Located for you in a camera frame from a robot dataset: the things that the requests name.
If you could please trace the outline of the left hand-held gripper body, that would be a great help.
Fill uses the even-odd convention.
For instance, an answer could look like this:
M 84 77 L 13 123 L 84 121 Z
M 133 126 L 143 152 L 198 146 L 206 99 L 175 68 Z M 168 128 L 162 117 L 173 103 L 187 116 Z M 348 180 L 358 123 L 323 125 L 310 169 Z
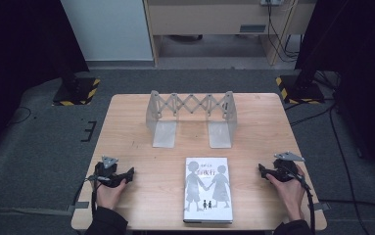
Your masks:
M 120 179 L 116 175 L 117 162 L 118 159 L 103 156 L 95 165 L 95 178 L 107 187 L 118 187 Z

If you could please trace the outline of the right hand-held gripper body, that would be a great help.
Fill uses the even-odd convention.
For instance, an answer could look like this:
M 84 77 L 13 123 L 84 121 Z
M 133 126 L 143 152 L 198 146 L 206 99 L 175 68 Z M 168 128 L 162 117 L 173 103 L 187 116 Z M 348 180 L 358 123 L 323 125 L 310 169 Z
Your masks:
M 296 162 L 304 162 L 305 158 L 290 151 L 275 154 L 276 160 L 273 162 L 275 170 L 272 175 L 280 182 L 287 182 L 298 174 Z

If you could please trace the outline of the grey book with silhouette cover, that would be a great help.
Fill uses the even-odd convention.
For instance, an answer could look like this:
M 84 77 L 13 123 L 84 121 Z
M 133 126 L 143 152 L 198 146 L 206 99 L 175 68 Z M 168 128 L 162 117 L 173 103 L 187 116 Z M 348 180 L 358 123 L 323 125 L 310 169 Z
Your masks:
M 225 157 L 186 159 L 183 221 L 233 222 L 229 167 Z

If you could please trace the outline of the expandable metal book rack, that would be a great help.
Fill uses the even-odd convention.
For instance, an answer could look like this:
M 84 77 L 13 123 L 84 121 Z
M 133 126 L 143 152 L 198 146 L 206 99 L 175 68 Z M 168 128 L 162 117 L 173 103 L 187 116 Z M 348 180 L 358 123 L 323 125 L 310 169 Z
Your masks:
M 209 145 L 213 149 L 233 147 L 237 127 L 237 110 L 232 91 L 224 94 L 162 95 L 153 90 L 146 111 L 146 125 L 152 132 L 154 148 L 173 148 L 177 124 L 181 117 L 204 115 Z

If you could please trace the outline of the person's left hand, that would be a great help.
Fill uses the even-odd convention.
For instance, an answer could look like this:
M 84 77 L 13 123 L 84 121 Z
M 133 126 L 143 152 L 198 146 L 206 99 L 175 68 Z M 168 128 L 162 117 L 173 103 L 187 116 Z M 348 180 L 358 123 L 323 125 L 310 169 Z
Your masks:
M 97 206 L 114 211 L 117 208 L 120 195 L 125 187 L 126 184 L 121 184 L 117 188 L 110 188 L 102 183 L 98 183 L 96 186 Z

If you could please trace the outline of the person's right hand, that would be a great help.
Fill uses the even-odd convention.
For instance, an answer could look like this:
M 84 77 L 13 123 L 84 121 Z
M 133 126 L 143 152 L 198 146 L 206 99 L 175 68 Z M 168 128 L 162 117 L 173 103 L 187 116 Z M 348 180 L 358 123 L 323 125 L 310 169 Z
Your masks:
M 280 182 L 275 177 L 269 181 L 276 188 L 278 196 L 286 209 L 289 220 L 305 219 L 305 215 L 301 210 L 305 188 L 302 186 L 301 182 L 297 179 Z

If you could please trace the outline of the grey tape piece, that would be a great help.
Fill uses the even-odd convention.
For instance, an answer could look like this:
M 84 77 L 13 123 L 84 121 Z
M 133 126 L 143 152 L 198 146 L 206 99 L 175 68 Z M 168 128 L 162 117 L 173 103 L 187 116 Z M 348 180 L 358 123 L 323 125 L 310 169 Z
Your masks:
M 324 202 L 308 204 L 307 206 L 311 211 L 329 211 L 331 209 L 330 205 Z
M 70 213 L 74 213 L 76 209 L 88 209 L 90 206 L 89 202 L 75 202 L 73 205 L 67 206 L 67 211 Z

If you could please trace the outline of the black stand base yellow stripes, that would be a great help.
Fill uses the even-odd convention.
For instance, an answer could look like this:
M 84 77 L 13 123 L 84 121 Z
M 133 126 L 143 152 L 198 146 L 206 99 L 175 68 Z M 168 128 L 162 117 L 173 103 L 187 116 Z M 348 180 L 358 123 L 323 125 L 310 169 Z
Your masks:
M 54 106 L 88 105 L 99 86 L 95 77 L 76 78 L 72 82 L 63 81 L 53 98 Z
M 312 75 L 279 75 L 275 81 L 286 104 L 320 104 L 325 101 Z

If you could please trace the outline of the black curtain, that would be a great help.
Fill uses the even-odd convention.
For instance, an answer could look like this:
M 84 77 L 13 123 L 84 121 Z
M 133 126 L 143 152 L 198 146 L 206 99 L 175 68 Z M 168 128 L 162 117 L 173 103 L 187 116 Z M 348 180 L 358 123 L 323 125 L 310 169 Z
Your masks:
M 0 135 L 30 87 L 87 71 L 61 0 L 0 0 Z
M 340 110 L 361 155 L 375 161 L 375 0 L 317 0 L 296 69 L 341 76 Z

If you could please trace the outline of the white panel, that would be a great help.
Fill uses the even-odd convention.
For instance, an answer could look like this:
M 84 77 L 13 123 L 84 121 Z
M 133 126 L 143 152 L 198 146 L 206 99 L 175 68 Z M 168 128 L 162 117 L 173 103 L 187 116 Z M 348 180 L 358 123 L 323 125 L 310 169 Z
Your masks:
M 143 0 L 61 0 L 86 61 L 152 61 Z

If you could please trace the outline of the light wooden desk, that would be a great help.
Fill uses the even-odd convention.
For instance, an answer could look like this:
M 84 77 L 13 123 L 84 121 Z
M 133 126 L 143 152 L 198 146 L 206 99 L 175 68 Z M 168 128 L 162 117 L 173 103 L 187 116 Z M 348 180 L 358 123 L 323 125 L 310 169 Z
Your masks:
M 143 0 L 155 59 L 164 35 L 253 34 L 274 65 L 292 34 L 303 34 L 317 0 L 284 0 L 261 6 L 260 0 Z

